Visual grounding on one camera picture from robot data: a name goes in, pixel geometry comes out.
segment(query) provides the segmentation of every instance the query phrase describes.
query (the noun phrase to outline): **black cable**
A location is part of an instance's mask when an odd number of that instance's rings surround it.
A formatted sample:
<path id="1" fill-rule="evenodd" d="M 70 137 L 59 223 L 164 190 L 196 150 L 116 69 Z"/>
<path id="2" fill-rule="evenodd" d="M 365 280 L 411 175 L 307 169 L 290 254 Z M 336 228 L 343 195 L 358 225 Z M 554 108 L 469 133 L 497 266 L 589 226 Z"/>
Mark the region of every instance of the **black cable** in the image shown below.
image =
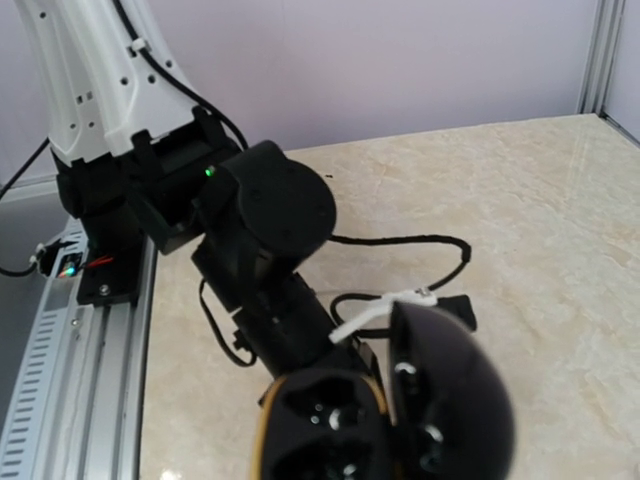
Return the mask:
<path id="1" fill-rule="evenodd" d="M 32 263 L 29 268 L 21 272 L 13 272 L 11 270 L 5 270 L 4 268 L 0 267 L 0 275 L 4 275 L 5 277 L 10 277 L 10 278 L 28 277 L 29 275 L 31 275 L 33 272 L 36 271 L 36 268 L 38 268 L 38 265 L 36 263 Z"/>
<path id="2" fill-rule="evenodd" d="M 227 345 L 227 342 L 225 341 L 224 337 L 222 336 L 222 331 L 220 330 L 220 327 L 218 326 L 215 318 L 213 318 L 213 314 L 211 313 L 211 310 L 209 310 L 209 307 L 208 307 L 207 303 L 204 301 L 203 293 L 204 293 L 205 285 L 206 285 L 206 282 L 204 281 L 204 279 L 202 279 L 202 281 L 200 282 L 200 288 L 198 289 L 198 296 L 200 298 L 200 306 L 202 307 L 202 310 L 204 311 L 204 314 L 206 315 L 207 320 L 209 320 L 209 324 L 211 325 L 211 329 L 213 330 L 213 334 L 216 336 L 216 340 L 218 341 L 218 345 L 220 345 L 220 348 L 222 348 L 222 351 L 229 358 L 229 360 L 231 360 L 237 366 L 242 367 L 242 368 L 252 367 L 253 365 L 256 364 L 256 361 L 258 360 L 258 356 L 255 354 L 255 352 L 252 351 L 251 352 L 251 358 L 249 359 L 249 361 L 245 361 L 245 360 L 241 359 L 240 357 L 238 357 L 231 350 L 229 345 Z"/>
<path id="3" fill-rule="evenodd" d="M 136 28 L 131 23 L 131 20 L 129 19 L 129 16 L 127 15 L 127 12 L 124 9 L 124 6 L 122 5 L 121 0 L 113 0 L 113 5 L 116 9 L 116 12 L 118 13 L 118 16 L 120 17 L 120 21 L 122 22 L 122 25 L 124 26 L 129 36 L 131 37 L 131 40 L 132 41 L 138 40 L 140 36 L 138 35 Z M 149 64 L 149 66 L 164 80 L 166 80 L 172 87 L 174 87 L 183 95 L 186 95 L 187 97 L 189 97 L 191 100 L 196 102 L 201 107 L 209 110 L 214 117 L 216 117 L 218 120 L 220 120 L 220 122 L 226 125 L 226 127 L 229 130 L 231 130 L 231 132 L 235 135 L 235 137 L 238 140 L 238 143 L 240 144 L 240 147 L 243 150 L 247 150 L 249 148 L 249 144 L 247 143 L 247 140 L 245 139 L 244 135 L 242 134 L 240 129 L 237 127 L 237 125 L 233 123 L 224 113 L 218 110 L 213 104 L 211 104 L 211 102 L 209 102 L 207 99 L 203 98 L 202 96 L 198 95 L 196 92 L 191 90 L 189 87 L 187 87 L 184 83 L 182 83 L 176 77 L 171 75 L 167 70 L 165 70 L 162 67 L 162 65 L 160 65 L 155 58 L 153 58 L 153 56 L 148 50 L 148 46 L 141 49 L 139 53 L 140 55 L 142 55 L 142 58 L 144 58 L 144 60 Z"/>
<path id="4" fill-rule="evenodd" d="M 408 244 L 420 244 L 420 243 L 440 243 L 447 245 L 455 245 L 460 248 L 461 253 L 461 262 L 460 265 L 456 267 L 449 275 L 444 278 L 438 280 L 437 282 L 429 285 L 427 288 L 429 290 L 436 291 L 437 289 L 445 286 L 449 282 L 453 281 L 467 266 L 467 264 L 471 261 L 471 245 L 460 238 L 450 237 L 446 235 L 413 235 L 406 237 L 388 237 L 388 238 L 351 238 L 351 237 L 343 237 L 340 235 L 332 235 L 329 241 L 334 243 L 340 243 L 342 245 L 357 245 L 357 246 L 367 246 L 367 247 L 377 247 L 377 246 L 385 246 L 385 245 L 408 245 Z M 329 306 L 329 313 L 333 318 L 334 322 L 338 325 L 342 325 L 344 323 L 344 319 L 338 313 L 338 305 L 342 302 L 346 302 L 349 300 L 359 300 L 359 301 L 371 301 L 377 300 L 381 298 L 381 295 L 371 295 L 366 293 L 345 293 L 337 296 L 331 301 L 331 305 Z M 380 340 L 389 338 L 389 329 L 388 328 L 370 328 L 370 329 L 361 329 L 356 332 L 356 335 L 360 338 L 366 338 L 370 340 Z"/>
<path id="5" fill-rule="evenodd" d="M 29 169 L 29 167 L 33 165 L 33 162 L 35 162 L 38 159 L 38 157 L 42 155 L 42 152 L 45 151 L 47 146 L 49 146 L 49 138 L 46 138 L 44 142 L 42 142 L 42 144 L 37 148 L 35 152 L 33 152 L 33 154 L 24 163 L 24 165 L 22 165 L 22 167 L 20 167 L 20 169 L 13 175 L 13 177 L 11 177 L 11 179 L 6 183 L 6 185 L 2 187 L 2 190 L 0 190 L 0 201 L 11 189 L 11 187 L 13 187 L 13 185 L 20 179 L 20 177 L 24 175 L 24 172 L 26 172 Z M 6 268 L 0 267 L 0 275 L 4 275 L 5 277 L 11 277 L 11 278 L 28 277 L 33 272 L 35 272 L 37 268 L 38 268 L 38 265 L 36 263 L 32 263 L 29 266 L 29 268 L 27 268 L 26 270 L 22 270 L 18 272 L 15 272 L 13 270 L 7 270 Z"/>
<path id="6" fill-rule="evenodd" d="M 27 160 L 24 163 L 24 165 L 22 165 L 22 167 L 20 167 L 20 169 L 15 173 L 15 175 L 11 177 L 11 179 L 6 183 L 6 185 L 2 187 L 2 190 L 0 190 L 0 200 L 2 200 L 2 197 L 4 197 L 9 191 L 9 189 L 13 187 L 13 184 L 16 183 L 22 175 L 24 175 L 24 172 L 26 172 L 29 169 L 29 167 L 33 165 L 33 162 L 35 162 L 38 159 L 38 157 L 42 155 L 42 152 L 44 152 L 44 150 L 48 146 L 49 146 L 49 138 L 46 138 L 44 142 L 42 142 L 42 144 L 37 148 L 37 150 L 33 152 L 33 154 L 29 157 L 29 160 Z"/>

